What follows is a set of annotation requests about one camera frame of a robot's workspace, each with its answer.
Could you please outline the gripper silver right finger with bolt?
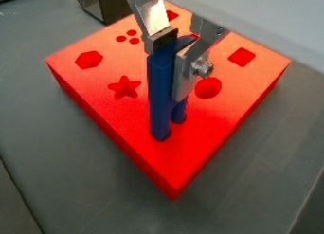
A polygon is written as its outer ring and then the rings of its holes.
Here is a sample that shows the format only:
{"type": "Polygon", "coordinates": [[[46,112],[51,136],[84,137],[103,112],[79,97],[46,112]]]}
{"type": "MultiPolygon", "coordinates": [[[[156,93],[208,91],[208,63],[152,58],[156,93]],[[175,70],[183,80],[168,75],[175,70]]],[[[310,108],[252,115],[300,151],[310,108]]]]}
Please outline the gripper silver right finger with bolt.
{"type": "Polygon", "coordinates": [[[190,30],[199,38],[176,54],[172,98],[182,101],[194,90],[196,78],[207,78],[214,71],[208,50],[228,35],[230,30],[199,15],[191,17],[190,30]]]}

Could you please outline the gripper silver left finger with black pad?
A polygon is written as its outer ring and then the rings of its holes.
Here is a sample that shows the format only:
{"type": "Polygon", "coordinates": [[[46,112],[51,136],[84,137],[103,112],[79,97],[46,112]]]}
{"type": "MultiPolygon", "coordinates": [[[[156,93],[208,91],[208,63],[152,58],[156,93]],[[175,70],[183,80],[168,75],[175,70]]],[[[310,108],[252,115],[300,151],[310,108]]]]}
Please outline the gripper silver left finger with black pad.
{"type": "Polygon", "coordinates": [[[170,25],[163,0],[127,0],[142,30],[144,51],[152,54],[178,39],[179,29],[170,25]]]}

